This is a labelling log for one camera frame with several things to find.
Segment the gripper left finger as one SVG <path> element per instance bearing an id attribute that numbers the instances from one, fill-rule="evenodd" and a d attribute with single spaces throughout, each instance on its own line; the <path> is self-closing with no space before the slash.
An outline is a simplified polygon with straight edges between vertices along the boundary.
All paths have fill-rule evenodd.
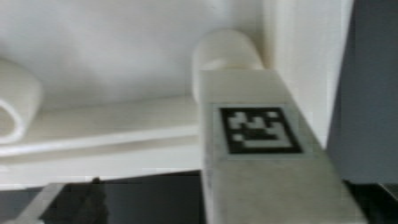
<path id="1" fill-rule="evenodd" d="M 52 183 L 11 224 L 109 224 L 106 182 Z"/>

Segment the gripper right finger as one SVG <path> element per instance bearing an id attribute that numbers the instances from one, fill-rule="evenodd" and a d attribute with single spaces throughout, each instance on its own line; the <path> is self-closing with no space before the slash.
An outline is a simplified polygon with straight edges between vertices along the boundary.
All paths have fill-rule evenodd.
<path id="1" fill-rule="evenodd" d="M 398 184 L 346 182 L 369 224 L 398 224 Z"/>

